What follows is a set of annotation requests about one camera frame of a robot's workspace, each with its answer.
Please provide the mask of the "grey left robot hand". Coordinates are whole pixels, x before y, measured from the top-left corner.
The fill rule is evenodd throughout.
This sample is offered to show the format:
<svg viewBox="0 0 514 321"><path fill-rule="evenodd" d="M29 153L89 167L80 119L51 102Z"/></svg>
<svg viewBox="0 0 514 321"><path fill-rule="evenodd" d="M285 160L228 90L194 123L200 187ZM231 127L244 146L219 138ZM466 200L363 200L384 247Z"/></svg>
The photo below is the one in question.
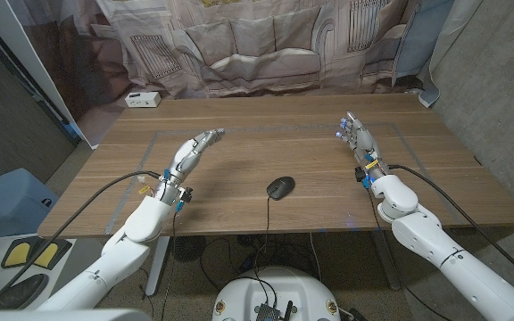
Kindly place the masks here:
<svg viewBox="0 0 514 321"><path fill-rule="evenodd" d="M209 146L217 143L224 135L224 128L216 128L185 141L178 148L168 167L170 182L176 184L184 182L199 163L203 152Z"/></svg>

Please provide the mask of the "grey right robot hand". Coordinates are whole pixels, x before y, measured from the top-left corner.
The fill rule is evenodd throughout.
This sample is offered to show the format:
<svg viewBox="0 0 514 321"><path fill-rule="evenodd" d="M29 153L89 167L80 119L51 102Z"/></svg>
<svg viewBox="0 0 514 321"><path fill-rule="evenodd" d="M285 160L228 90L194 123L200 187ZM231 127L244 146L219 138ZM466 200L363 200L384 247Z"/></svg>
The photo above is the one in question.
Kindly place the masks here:
<svg viewBox="0 0 514 321"><path fill-rule="evenodd" d="M379 179L390 174L388 165L382 160L376 139L351 111L341 118L340 128L336 137L349 145L367 177Z"/></svg>

